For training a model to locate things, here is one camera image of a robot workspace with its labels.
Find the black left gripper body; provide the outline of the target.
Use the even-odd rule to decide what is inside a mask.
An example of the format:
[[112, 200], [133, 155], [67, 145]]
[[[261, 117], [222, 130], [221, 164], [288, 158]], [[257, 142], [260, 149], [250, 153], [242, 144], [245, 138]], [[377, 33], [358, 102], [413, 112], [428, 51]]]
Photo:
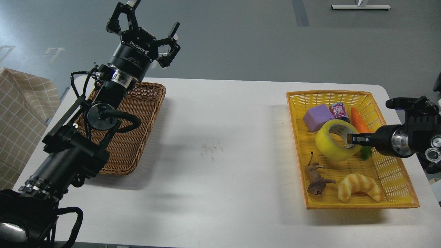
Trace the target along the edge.
[[109, 64], [129, 75], [145, 75], [158, 56], [157, 48], [148, 46], [153, 41], [156, 37], [143, 28], [139, 28], [138, 32], [124, 31]]

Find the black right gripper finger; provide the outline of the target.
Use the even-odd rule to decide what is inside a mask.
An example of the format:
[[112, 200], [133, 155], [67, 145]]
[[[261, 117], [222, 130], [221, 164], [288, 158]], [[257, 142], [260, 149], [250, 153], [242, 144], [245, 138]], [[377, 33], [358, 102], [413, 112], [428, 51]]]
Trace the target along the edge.
[[351, 133], [351, 144], [353, 145], [373, 145], [373, 133]]

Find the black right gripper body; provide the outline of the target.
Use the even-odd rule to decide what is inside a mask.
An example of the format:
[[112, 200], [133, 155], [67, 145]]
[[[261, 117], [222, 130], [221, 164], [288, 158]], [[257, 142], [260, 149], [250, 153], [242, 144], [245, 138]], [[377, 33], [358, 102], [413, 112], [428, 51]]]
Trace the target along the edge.
[[383, 155], [404, 157], [402, 125], [381, 126], [370, 138], [375, 149]]

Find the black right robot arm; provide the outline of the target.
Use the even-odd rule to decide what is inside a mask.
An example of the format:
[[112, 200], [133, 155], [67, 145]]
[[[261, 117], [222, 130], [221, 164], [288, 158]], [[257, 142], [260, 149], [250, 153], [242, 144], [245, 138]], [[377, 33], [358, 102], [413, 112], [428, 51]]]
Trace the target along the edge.
[[427, 97], [396, 97], [388, 109], [403, 110], [404, 124], [383, 125], [374, 133], [348, 134], [349, 144], [374, 147], [385, 156], [408, 158], [420, 154], [429, 162], [440, 162], [439, 108]]

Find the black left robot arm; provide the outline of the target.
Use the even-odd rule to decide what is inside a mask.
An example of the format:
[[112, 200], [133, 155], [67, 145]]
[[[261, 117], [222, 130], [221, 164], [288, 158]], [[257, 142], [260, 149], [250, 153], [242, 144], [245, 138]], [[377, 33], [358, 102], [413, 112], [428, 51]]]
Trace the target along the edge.
[[1, 247], [52, 248], [59, 216], [75, 213], [76, 221], [63, 245], [71, 248], [83, 222], [79, 207], [60, 208], [68, 187], [81, 187], [110, 158], [107, 150], [116, 134], [139, 128], [142, 121], [118, 107], [145, 77], [151, 63], [170, 66], [181, 47], [177, 22], [167, 38], [156, 39], [137, 23], [140, 1], [117, 3], [106, 30], [120, 37], [107, 65], [71, 73], [77, 99], [43, 138], [49, 155], [17, 192], [1, 191]]

